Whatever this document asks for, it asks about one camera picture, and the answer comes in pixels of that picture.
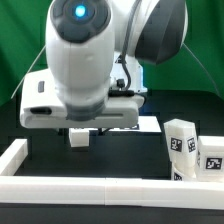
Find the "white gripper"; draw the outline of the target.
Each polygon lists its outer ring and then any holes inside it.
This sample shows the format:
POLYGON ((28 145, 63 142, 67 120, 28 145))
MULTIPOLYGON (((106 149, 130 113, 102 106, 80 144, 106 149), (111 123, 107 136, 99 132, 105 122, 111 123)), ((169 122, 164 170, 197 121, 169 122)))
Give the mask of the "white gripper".
POLYGON ((57 97, 49 69, 28 73, 23 83, 20 123, 25 128, 130 128, 136 126, 144 97, 136 93, 112 96, 104 111, 88 121, 68 118, 57 97))

